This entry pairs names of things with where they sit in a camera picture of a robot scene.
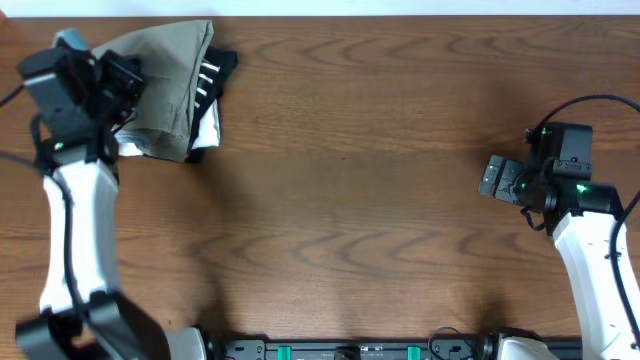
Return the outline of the khaki green shorts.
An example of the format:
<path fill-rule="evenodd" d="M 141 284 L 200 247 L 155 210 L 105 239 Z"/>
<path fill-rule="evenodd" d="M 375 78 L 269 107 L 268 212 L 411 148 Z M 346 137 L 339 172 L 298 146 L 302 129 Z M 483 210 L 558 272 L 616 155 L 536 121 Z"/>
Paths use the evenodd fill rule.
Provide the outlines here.
<path fill-rule="evenodd" d="M 194 121 L 200 63 L 214 35 L 209 20 L 183 21 L 122 35 L 92 50 L 140 59 L 145 88 L 136 118 L 116 134 L 144 155 L 185 160 Z"/>

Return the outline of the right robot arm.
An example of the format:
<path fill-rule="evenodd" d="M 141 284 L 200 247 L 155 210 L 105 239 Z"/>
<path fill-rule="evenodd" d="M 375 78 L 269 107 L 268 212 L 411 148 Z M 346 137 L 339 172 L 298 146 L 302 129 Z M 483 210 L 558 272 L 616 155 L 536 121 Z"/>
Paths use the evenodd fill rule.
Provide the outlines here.
<path fill-rule="evenodd" d="M 590 179 L 590 167 L 550 157 L 521 163 L 490 158 L 479 193 L 543 217 L 567 271 L 585 359 L 639 356 L 639 285 L 617 190 Z"/>

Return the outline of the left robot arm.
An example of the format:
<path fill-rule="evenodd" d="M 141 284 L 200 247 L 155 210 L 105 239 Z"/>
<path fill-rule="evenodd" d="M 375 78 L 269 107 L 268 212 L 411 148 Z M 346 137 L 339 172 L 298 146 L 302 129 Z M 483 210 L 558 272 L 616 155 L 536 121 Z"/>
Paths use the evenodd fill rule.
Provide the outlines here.
<path fill-rule="evenodd" d="M 144 89 L 141 64 L 107 51 L 50 48 L 18 71 L 51 214 L 49 273 L 37 318 L 16 326 L 29 359 L 167 359 L 162 328 L 122 293 L 115 251 L 116 131 Z"/>

